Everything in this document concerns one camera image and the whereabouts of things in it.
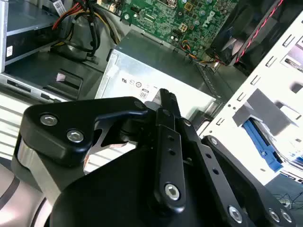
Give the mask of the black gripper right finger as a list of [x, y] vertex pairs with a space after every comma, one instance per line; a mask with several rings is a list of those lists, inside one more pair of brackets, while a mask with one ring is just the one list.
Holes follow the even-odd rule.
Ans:
[[177, 98], [170, 95], [182, 143], [194, 167], [203, 173], [217, 227], [295, 227], [289, 211], [217, 139], [200, 139], [190, 121], [182, 118]]

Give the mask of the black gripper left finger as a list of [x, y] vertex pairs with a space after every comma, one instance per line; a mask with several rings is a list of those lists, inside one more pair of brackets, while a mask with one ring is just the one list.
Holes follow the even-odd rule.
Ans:
[[59, 166], [82, 166], [85, 175], [136, 148], [182, 152], [171, 94], [158, 91], [152, 102], [158, 108], [131, 96], [33, 105], [24, 112], [17, 142]]

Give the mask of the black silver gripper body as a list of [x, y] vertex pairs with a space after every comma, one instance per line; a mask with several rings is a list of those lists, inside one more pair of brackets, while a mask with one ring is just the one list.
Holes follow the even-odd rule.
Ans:
[[136, 148], [85, 175], [19, 140], [15, 158], [52, 203], [52, 227], [226, 227], [214, 171], [183, 162], [180, 147]]

